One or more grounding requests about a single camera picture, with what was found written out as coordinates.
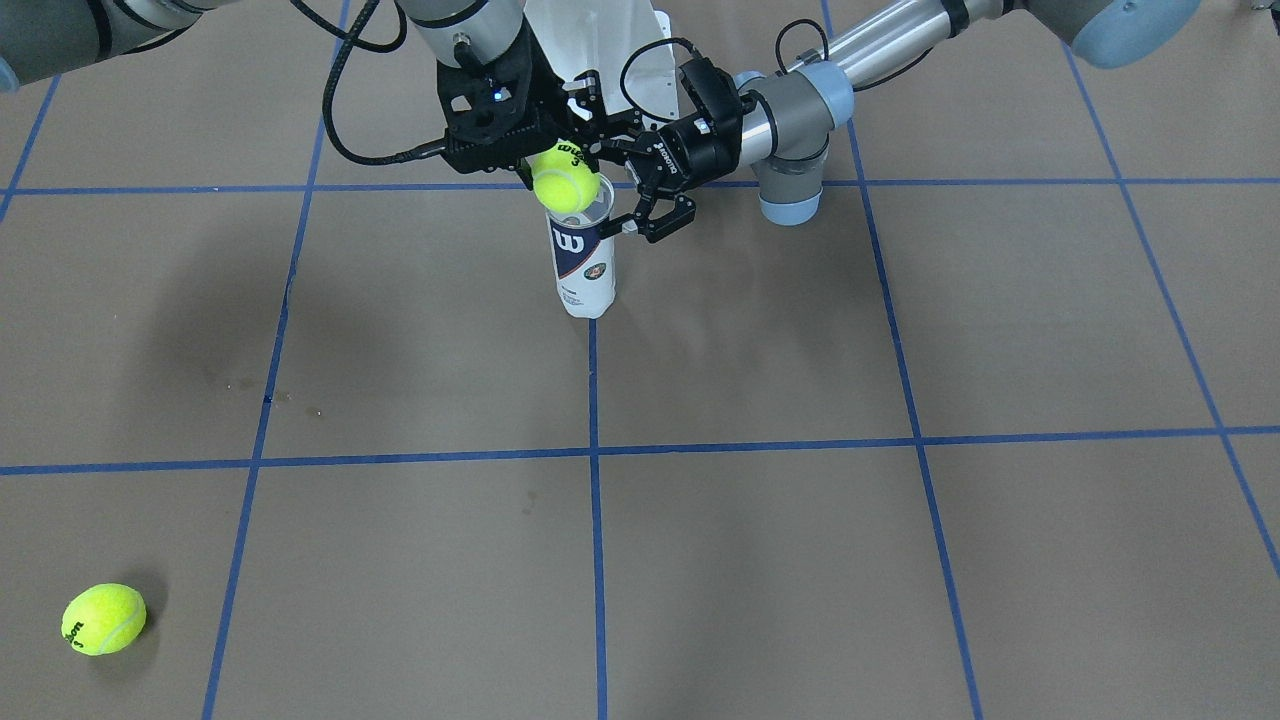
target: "tennis ball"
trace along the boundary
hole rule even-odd
[[[550,150],[534,155],[534,195],[552,213],[568,215],[586,210],[600,190],[600,176],[591,172],[582,149],[559,141]]]
[[[142,632],[147,606],[138,591],[115,583],[79,593],[63,612],[63,639],[76,652],[106,655],[124,650]]]

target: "tennis ball can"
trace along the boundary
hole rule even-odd
[[[579,213],[547,211],[556,266],[556,290],[575,318],[595,319],[617,297],[613,237],[600,237],[600,224],[613,211],[613,184],[600,177],[595,200]]]

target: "black cable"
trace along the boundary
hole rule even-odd
[[[178,40],[179,35],[187,32],[193,26],[187,26],[184,28],[175,29],[175,31],[170,32],[169,35],[163,36],[160,40],[152,41],[152,42],[150,42],[147,45],[138,45],[133,50],[125,50],[124,53],[120,53],[120,55],[137,55],[138,53],[147,53],[150,50],[155,50],[156,47],[164,47],[165,45],[169,45],[174,40]]]
[[[654,115],[649,110],[645,110],[644,108],[641,108],[640,104],[636,102],[635,99],[631,97],[631,94],[627,92],[627,72],[631,69],[631,64],[635,63],[640,58],[640,55],[644,55],[645,53],[648,53],[648,51],[650,51],[650,50],[653,50],[655,47],[662,47],[663,45],[678,45],[678,46],[684,47],[685,50],[689,50],[689,54],[692,55],[694,58],[701,58],[703,56],[703,54],[698,51],[698,47],[695,47],[694,44],[690,42],[685,37],[664,37],[662,40],[655,40],[655,41],[653,41],[653,42],[650,42],[648,45],[641,45],[640,47],[636,49],[635,53],[631,54],[630,58],[627,58],[627,61],[623,63],[623,65],[622,65],[622,74],[618,76],[618,87],[622,90],[622,97],[626,99],[626,101],[632,108],[635,108],[636,110],[640,110],[641,115],[644,115],[646,118],[650,118],[650,119],[654,119],[654,120],[658,120],[659,123],[669,123],[672,120],[672,118],[663,118],[660,115]]]
[[[800,18],[799,20],[795,20],[790,23],[787,27],[778,31],[778,37],[773,41],[773,56],[778,60],[778,72],[781,72],[782,74],[787,73],[787,67],[786,64],[782,63],[782,38],[786,37],[788,32],[800,26],[809,26],[813,29],[818,31],[818,37],[822,38],[822,59],[823,60],[831,59],[831,44],[827,42],[827,31],[824,31],[822,26],[818,24],[815,20],[810,20],[809,18]]]
[[[879,87],[879,86],[884,85],[886,82],[888,82],[888,81],[891,81],[891,79],[897,79],[897,78],[902,77],[902,73],[905,73],[906,70],[910,70],[910,69],[911,69],[911,68],[914,68],[915,65],[919,65],[920,63],[923,63],[923,61],[924,61],[924,59],[929,56],[929,53],[933,53],[933,49],[932,49],[932,47],[929,47],[929,49],[928,49],[928,50],[925,50],[924,53],[920,53],[920,56],[919,56],[919,58],[916,58],[916,59],[911,60],[911,61],[910,61],[910,63],[908,63],[906,65],[902,65],[902,68],[901,68],[901,69],[899,69],[897,72],[895,72],[893,74],[890,74],[890,76],[886,76],[886,77],[882,77],[882,78],[879,78],[878,81],[876,81],[876,82],[873,82],[873,83],[868,83],[868,85],[864,85],[864,86],[861,86],[861,87],[855,87],[855,88],[854,88],[854,92],[861,92],[861,91],[864,91],[864,90],[870,90],[870,88],[873,88],[873,87]]]
[[[329,35],[339,38],[346,36],[346,33],[342,32],[342,28],[320,17],[320,13],[312,10],[311,6],[303,3],[302,0],[289,0],[289,3],[294,8],[297,8],[300,13],[306,15],[308,20],[320,26],[320,28],[326,31]],[[374,42],[366,42],[364,40],[356,40],[356,47],[360,47],[361,50],[369,50],[370,53],[394,53],[396,50],[399,50],[401,46],[404,45],[404,37],[408,35],[408,18],[404,17],[404,9],[401,8],[399,4],[396,5],[396,14],[399,15],[399,26],[401,26],[399,33],[396,36],[396,40],[388,42],[387,45],[378,45]]]
[[[360,14],[356,15],[356,22],[352,23],[351,31],[342,35],[342,46],[338,49],[338,55],[333,59],[333,67],[329,68],[329,81],[325,82],[324,100],[320,105],[320,114],[324,117],[324,132],[329,136],[329,143],[333,145],[333,149],[337,150],[339,155],[352,163],[356,163],[357,165],[394,165],[398,163],[408,163],[411,160],[422,160],[426,158],[434,158],[435,155],[443,155],[445,150],[443,138],[425,145],[419,145],[412,150],[404,150],[394,155],[369,158],[365,155],[356,155],[348,150],[338,137],[338,129],[333,124],[333,96],[338,91],[338,81],[342,79],[342,70],[347,67],[347,59],[351,58],[351,51],[356,46],[356,41],[360,38],[360,33],[364,32],[365,27],[369,24],[369,18],[371,18],[374,10],[378,9],[378,3],[379,0],[366,0],[365,6],[361,8]]]

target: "yellow tennis ball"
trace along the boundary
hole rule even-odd
[[[115,583],[79,593],[63,612],[63,639],[84,655],[106,655],[128,647],[147,621],[138,591]]]
[[[529,165],[534,174],[534,195],[552,213],[581,213],[600,190],[600,176],[591,172],[582,149],[572,142],[557,142],[535,155]]]

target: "dark blue label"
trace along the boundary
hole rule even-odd
[[[564,279],[579,270],[600,246],[600,225],[573,228],[548,218],[552,247],[556,250],[556,274]]]

